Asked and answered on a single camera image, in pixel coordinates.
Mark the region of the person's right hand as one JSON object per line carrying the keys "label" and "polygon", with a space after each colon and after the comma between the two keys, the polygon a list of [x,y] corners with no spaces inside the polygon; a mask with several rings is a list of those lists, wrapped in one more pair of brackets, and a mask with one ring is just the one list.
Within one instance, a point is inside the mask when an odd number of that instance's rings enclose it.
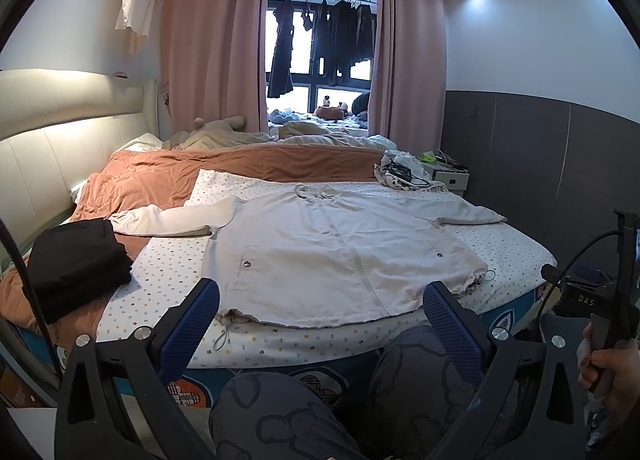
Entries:
{"label": "person's right hand", "polygon": [[639,347],[636,340],[623,348],[592,350],[592,325],[582,332],[584,339],[578,348],[578,382],[583,388],[600,379],[598,368],[613,373],[613,383],[604,396],[603,406],[618,423],[624,422],[639,398]]}

